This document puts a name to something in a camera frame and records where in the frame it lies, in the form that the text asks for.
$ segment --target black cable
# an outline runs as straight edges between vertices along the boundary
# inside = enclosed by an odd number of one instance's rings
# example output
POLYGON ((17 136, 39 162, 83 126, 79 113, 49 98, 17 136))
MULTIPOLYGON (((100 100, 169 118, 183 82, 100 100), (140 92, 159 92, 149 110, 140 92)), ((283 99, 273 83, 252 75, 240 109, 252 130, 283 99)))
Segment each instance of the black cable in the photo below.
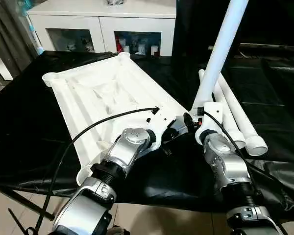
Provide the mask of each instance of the black cable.
MULTIPOLYGON (((240 154, 241 158, 243 159, 243 161, 245 162, 246 164, 246 167, 247 165, 249 165, 249 163, 246 161, 243 153, 241 152, 240 148, 237 146, 237 144, 235 143, 235 141, 232 139, 232 137, 229 135, 229 133, 226 131, 226 129, 222 126, 222 124, 214 117, 212 116, 210 113, 206 112, 206 111, 203 111, 204 114, 206 114, 208 117, 210 117, 220 128, 221 130, 223 131, 223 133, 225 133, 225 135, 228 137, 228 139, 230 140, 230 142, 234 145, 236 151, 240 154)), ((249 173, 249 176, 250 176, 250 180, 251 182, 255 184, 255 181, 254 181, 254 178, 249 170, 249 168, 247 167, 247 171, 249 173)))
POLYGON ((35 227, 35 235, 38 234, 38 231, 40 229, 40 226, 43 222, 43 219, 44 219, 44 213, 46 212, 47 210, 47 207, 48 207, 48 204, 49 204, 49 200, 50 200, 50 197, 52 195, 52 189, 53 189, 53 185, 55 183, 55 180, 57 178, 57 175, 58 175, 58 172, 59 172, 59 169, 60 169, 60 166, 63 162, 63 159, 64 157, 66 156, 69 148, 74 144, 75 141, 78 140, 78 138, 80 138, 84 133, 86 133, 87 131, 89 131, 90 129, 94 128, 95 126, 105 122, 105 121, 109 121, 111 119, 114 119, 114 118, 118 118, 118 117, 121 117, 121 116, 124 116, 124 115, 128 115, 128 114, 133 114, 133 113, 138 113, 138 112, 143 112, 143 111, 153 111, 153 112, 157 112, 159 110, 159 108, 155 107, 155 108, 145 108, 145 109, 137 109, 137 110, 132 110, 132 111, 128 111, 128 112, 125 112, 125 113, 121 113, 121 114, 117 114, 117 115, 113 115, 113 116, 110 116, 110 117, 107 117, 107 118, 104 118, 100 121, 97 121, 95 123, 93 123, 92 125, 90 125, 89 127, 85 128, 82 132, 80 132, 79 134, 77 134, 73 140, 69 143, 69 145, 66 147, 66 149, 64 150, 64 153, 59 161, 59 164, 53 174, 53 177, 52 177, 52 180, 51 180, 51 183, 50 183, 50 187, 48 189, 48 193, 47 193, 47 196, 46 196, 46 199, 45 199, 45 202, 44 202, 44 205, 43 205, 43 208, 42 208, 42 212, 40 213, 39 215, 39 218, 38 218, 38 221, 37 221, 37 224, 36 224, 36 227, 35 227))

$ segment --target cable connector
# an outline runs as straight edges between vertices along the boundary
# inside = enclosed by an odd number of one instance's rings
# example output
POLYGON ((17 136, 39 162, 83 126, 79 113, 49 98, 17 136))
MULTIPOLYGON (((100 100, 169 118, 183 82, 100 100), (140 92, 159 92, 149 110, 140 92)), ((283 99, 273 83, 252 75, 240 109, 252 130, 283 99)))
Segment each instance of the cable connector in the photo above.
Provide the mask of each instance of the cable connector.
POLYGON ((157 106, 155 106, 155 108, 153 108, 153 109, 151 110, 151 112, 152 112, 152 114, 155 115, 159 110, 160 110, 160 108, 158 108, 157 106))

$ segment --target black tablecloth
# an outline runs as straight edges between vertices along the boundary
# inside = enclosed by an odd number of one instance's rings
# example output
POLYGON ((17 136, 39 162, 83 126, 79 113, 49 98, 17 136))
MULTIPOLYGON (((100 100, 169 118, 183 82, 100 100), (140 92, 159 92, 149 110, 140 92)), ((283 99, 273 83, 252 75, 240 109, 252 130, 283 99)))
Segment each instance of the black tablecloth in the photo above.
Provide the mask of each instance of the black tablecloth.
MULTIPOLYGON (((71 140, 51 88, 41 77, 114 56, 111 53, 45 51, 0 92, 0 187, 46 193, 59 156, 71 140)), ((186 109, 199 86, 197 65, 169 57, 132 59, 186 109)), ((269 210, 294 217, 294 63, 229 60, 223 75, 268 144, 260 157, 248 156, 269 210)), ((71 149, 57 178, 55 195, 71 195, 80 164, 71 149)), ((193 135, 186 134, 139 159, 118 202, 222 212, 214 177, 193 135)))

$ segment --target white cabinet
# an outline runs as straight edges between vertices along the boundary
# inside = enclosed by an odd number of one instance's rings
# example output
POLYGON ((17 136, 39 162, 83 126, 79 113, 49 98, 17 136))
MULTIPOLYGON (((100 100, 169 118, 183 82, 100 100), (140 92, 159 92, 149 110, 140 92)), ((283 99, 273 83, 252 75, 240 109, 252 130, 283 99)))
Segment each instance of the white cabinet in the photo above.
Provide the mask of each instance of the white cabinet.
POLYGON ((176 0, 47 0, 28 15, 44 50, 172 53, 176 0))
POLYGON ((100 17, 106 51, 117 52, 116 37, 130 52, 138 52, 139 45, 150 54, 157 46, 160 55, 171 56, 175 19, 100 17))
POLYGON ((44 50, 105 52, 98 17, 30 15, 44 50))

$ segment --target glass cabinet door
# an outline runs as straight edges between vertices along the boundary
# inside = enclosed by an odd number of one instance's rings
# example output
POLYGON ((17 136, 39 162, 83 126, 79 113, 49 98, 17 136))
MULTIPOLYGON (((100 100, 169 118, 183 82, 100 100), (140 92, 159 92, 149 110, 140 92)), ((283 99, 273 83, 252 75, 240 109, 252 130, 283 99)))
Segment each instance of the glass cabinet door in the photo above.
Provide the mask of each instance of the glass cabinet door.
POLYGON ((100 17, 106 51, 171 56, 175 19, 100 17))
POLYGON ((44 50, 105 52, 98 17, 30 15, 44 50))
POLYGON ((160 55, 161 33, 114 31, 117 52, 138 55, 160 55))
POLYGON ((95 52, 87 29, 47 28, 47 32, 57 51, 95 52))

